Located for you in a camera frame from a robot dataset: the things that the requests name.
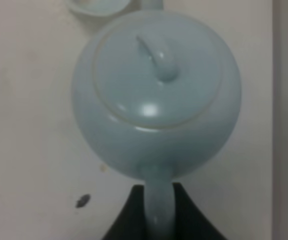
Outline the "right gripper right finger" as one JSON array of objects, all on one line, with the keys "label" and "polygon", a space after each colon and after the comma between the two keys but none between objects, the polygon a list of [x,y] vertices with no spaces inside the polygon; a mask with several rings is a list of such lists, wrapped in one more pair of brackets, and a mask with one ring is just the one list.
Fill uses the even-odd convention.
[{"label": "right gripper right finger", "polygon": [[226,240],[195,205],[181,183],[174,183],[173,188],[176,240]]}]

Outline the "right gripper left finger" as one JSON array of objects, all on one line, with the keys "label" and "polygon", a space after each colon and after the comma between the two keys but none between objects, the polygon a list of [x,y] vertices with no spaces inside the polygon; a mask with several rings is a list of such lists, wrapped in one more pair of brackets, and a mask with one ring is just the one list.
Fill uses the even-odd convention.
[{"label": "right gripper left finger", "polygon": [[136,184],[116,220],[104,235],[104,240],[145,240],[144,186]]}]

